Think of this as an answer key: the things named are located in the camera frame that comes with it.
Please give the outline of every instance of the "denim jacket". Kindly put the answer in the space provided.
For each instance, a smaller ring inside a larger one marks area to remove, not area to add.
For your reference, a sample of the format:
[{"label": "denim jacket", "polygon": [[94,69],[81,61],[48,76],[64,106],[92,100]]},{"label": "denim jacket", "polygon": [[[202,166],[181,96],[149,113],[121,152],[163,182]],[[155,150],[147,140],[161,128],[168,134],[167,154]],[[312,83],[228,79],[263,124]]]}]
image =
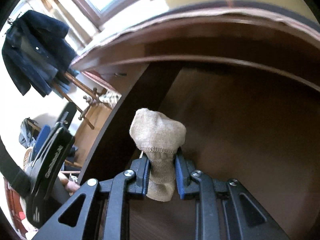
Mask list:
[{"label": "denim jacket", "polygon": [[64,40],[68,30],[65,23],[32,10],[13,22],[6,34],[2,57],[22,95],[31,86],[43,97],[48,95],[56,75],[68,70],[77,56]]}]

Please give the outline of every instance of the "blue object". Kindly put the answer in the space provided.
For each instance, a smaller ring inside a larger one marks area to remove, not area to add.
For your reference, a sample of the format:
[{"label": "blue object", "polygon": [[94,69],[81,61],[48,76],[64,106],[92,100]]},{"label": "blue object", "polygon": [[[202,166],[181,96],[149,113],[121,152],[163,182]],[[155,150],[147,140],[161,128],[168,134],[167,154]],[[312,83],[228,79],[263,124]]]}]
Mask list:
[{"label": "blue object", "polygon": [[33,152],[34,152],[35,154],[38,154],[38,152],[40,151],[40,149],[41,149],[41,147],[43,146],[45,140],[46,140],[47,137],[49,136],[50,131],[51,131],[51,128],[50,128],[49,125],[45,124],[45,125],[42,127],[42,129],[41,129],[41,131],[40,131],[40,133],[39,133],[39,135],[38,135],[38,137],[37,137],[36,143],[35,143],[35,145],[33,146]]},{"label": "blue object", "polygon": [[174,166],[176,171],[177,190],[180,195],[180,199],[184,199],[185,191],[183,186],[183,175],[180,160],[178,157],[175,158]]}]

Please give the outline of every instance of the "wooden stick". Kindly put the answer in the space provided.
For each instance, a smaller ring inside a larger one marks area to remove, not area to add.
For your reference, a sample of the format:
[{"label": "wooden stick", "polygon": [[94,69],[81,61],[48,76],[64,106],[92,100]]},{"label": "wooden stick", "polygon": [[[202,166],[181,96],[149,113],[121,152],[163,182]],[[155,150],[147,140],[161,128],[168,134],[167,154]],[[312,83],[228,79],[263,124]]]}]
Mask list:
[{"label": "wooden stick", "polygon": [[80,171],[60,171],[63,174],[79,174]]},{"label": "wooden stick", "polygon": [[72,163],[70,161],[65,160],[64,164],[67,165],[67,166],[75,167],[75,168],[80,168],[80,169],[82,168],[82,166],[79,163],[76,163],[76,162]]},{"label": "wooden stick", "polygon": [[66,72],[64,73],[64,76],[71,81],[73,84],[75,84],[78,88],[86,92],[89,96],[97,100],[99,102],[99,97],[94,93],[93,90],[91,90],[89,87],[87,87],[85,84],[77,80],[75,77],[73,77],[70,73]]},{"label": "wooden stick", "polygon": [[28,120],[27,120],[27,123],[28,123],[33,129],[35,129],[35,130],[37,130],[37,131],[40,132],[41,128],[40,128],[39,126],[33,124],[32,122],[30,122],[30,121],[28,121]]},{"label": "wooden stick", "polygon": [[[62,89],[56,84],[56,83],[52,83],[53,87],[60,93],[62,94],[66,100],[68,100],[69,102],[73,102],[72,99],[65,93],[62,91]],[[82,110],[79,106],[76,105],[77,110],[82,114]],[[89,125],[89,127],[94,130],[94,126],[92,125],[92,123],[90,123],[89,119],[86,117],[83,117],[83,119],[85,120],[85,122]]]}]

